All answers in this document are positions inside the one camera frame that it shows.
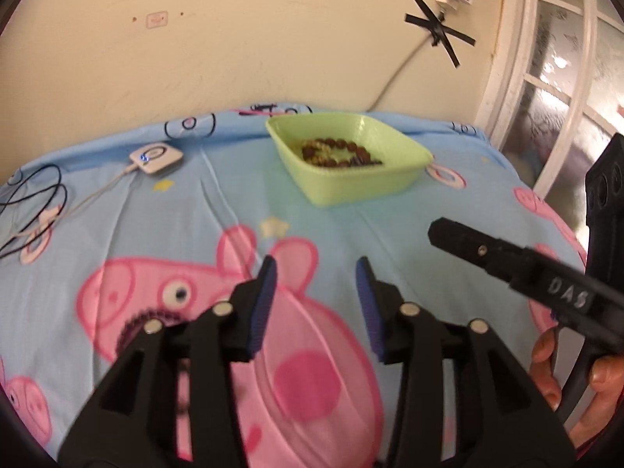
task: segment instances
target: beaded bracelet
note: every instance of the beaded bracelet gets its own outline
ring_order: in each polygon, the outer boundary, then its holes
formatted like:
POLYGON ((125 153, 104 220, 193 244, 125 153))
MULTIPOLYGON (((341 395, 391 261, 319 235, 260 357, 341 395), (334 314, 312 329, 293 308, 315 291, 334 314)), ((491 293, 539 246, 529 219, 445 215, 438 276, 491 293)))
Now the beaded bracelet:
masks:
POLYGON ((301 156, 306 163, 319 167, 361 167, 365 165, 382 165, 381 160, 373 160, 370 152, 364 146, 358 146, 355 142, 347 142, 344 139, 314 139, 301 144, 301 156), (332 155, 332 149, 341 149, 351 152, 350 160, 337 160, 332 155))

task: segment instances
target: cartoon pig eye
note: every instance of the cartoon pig eye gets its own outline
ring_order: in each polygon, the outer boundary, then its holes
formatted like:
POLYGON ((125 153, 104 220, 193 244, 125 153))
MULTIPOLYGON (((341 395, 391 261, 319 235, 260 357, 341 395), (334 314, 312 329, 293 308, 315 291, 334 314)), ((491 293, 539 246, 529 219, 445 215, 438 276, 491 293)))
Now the cartoon pig eye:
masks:
POLYGON ((15 408, 15 410, 19 410, 20 409, 19 408, 20 407, 19 406, 20 401, 19 401, 17 395, 15 394, 15 392, 13 392, 13 391, 9 392, 9 400, 10 400, 11 404, 13 405, 13 408, 15 408))
POLYGON ((174 279, 163 287, 161 299, 169 310, 179 311, 192 301, 193 288, 185 279, 174 279))

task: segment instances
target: black cable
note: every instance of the black cable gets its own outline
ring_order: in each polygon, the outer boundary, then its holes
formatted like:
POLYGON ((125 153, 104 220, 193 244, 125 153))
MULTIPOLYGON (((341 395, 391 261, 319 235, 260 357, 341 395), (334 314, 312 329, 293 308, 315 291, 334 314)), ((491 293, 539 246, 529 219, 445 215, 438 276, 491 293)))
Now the black cable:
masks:
MULTIPOLYGON (((2 210, 0 210, 0 216, 2 216, 2 214, 4 213, 5 209, 7 206, 12 206, 15 204, 20 204, 26 200, 29 200, 33 197, 36 197, 37 195, 40 195, 42 193, 45 193, 46 191, 50 191, 53 190, 52 194, 50 195, 50 197, 48 198, 46 204, 39 210, 39 212, 30 219, 30 221, 24 225, 21 229, 19 229, 19 232, 24 232, 27 228, 30 227, 30 225, 32 225, 34 222, 36 222, 39 219, 39 216, 41 215, 41 213, 43 213, 46 209, 48 209, 48 206, 52 203, 52 200, 54 200, 54 198, 56 197, 56 194, 58 193, 59 190, 62 190, 64 193, 64 198, 63 198, 63 202, 60 206, 60 210, 58 211, 59 215, 63 212, 63 210, 65 209, 65 206, 67 204, 67 197, 68 197, 68 192, 67 192, 67 188, 66 186, 63 184, 62 182, 62 178, 63 178, 63 174, 59 168, 58 165, 51 163, 48 165, 43 165, 42 167, 39 167, 39 169, 35 170, 34 172, 32 172, 29 176, 27 176, 27 178, 22 179, 22 181, 17 184, 17 187, 13 190, 13 192, 11 193, 11 195, 9 196, 8 200, 6 202, 0 203, 0 206, 2 207, 2 210), (38 190, 32 194, 29 194, 25 197, 22 197, 16 201, 13 201, 13 197, 15 197, 15 195, 17 194, 18 191, 20 191, 20 188, 22 188, 25 184, 27 184, 27 182, 32 179, 33 177, 35 177, 36 175, 42 173, 45 170, 51 169, 53 168, 56 172, 57 172, 57 179, 56 182, 50 186, 47 186, 45 188, 42 188, 41 190, 38 190)), ((32 245, 35 241, 37 241, 38 239, 40 239, 46 232, 48 232, 51 228, 52 225, 54 225, 54 221, 50 222, 41 232, 39 232, 38 234, 35 235, 35 237, 33 237, 30 241, 28 241, 27 243, 25 243, 22 246, 19 246, 18 248, 14 248, 12 250, 8 250, 5 251, 4 253, 0 253, 0 260, 8 257, 10 255, 13 255, 14 253, 18 253, 20 251, 22 251, 24 248, 29 247, 30 245, 32 245)), ((17 239, 16 237, 12 237, 10 240, 8 240, 4 245, 2 245, 2 247, 0 247, 0 252, 2 252, 2 250, 4 250, 5 248, 7 248, 13 241, 15 241, 15 239, 17 239)))

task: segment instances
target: beige wall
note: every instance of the beige wall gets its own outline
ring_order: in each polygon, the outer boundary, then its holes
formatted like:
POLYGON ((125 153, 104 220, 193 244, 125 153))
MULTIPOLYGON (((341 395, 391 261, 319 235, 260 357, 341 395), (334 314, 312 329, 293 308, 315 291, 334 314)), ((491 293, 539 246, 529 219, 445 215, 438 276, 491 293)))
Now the beige wall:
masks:
MULTIPOLYGON (((379 106, 472 121, 501 0, 447 24, 458 71, 422 51, 379 106)), ((289 100, 364 110, 422 40, 412 0, 23 0, 0 37, 0 179, 44 152, 189 114, 289 100), (167 11, 166 27, 146 16, 167 11)))

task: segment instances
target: bed sheet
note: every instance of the bed sheet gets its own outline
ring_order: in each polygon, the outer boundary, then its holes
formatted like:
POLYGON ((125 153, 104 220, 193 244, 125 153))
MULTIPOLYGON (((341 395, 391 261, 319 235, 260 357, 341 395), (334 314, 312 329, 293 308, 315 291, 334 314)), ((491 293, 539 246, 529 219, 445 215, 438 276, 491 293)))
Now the bed sheet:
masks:
MULTIPOLYGON (((168 176, 124 176, 40 242, 0 259, 0 384, 53 457, 132 334, 133 319, 145 311, 167 321, 195 318, 254 275, 268 253, 280 277, 264 347, 254 363, 233 369, 253 468, 369 467, 385 454, 400 368, 378 364, 369 350, 355 287, 360 256, 406 300, 440 319, 487 319, 528 367, 549 312, 431 247, 430 223, 445 216, 580 269, 586 256, 484 134, 469 125, 371 113, 429 148, 434 164, 398 195, 318 209, 292 182, 264 127, 267 117, 294 112, 312 109, 271 103, 152 124, 48 154, 0 188, 5 200, 21 179, 54 163, 71 208, 144 144, 167 141, 185 153, 168 176)), ((48 170, 15 198, 53 179, 48 170)), ((50 207, 61 200, 58 194, 50 207)), ((7 207, 0 241, 42 204, 37 196, 7 207)), ((445 387, 450 456, 448 374, 445 387)), ((185 416, 179 454, 191 456, 185 416)))

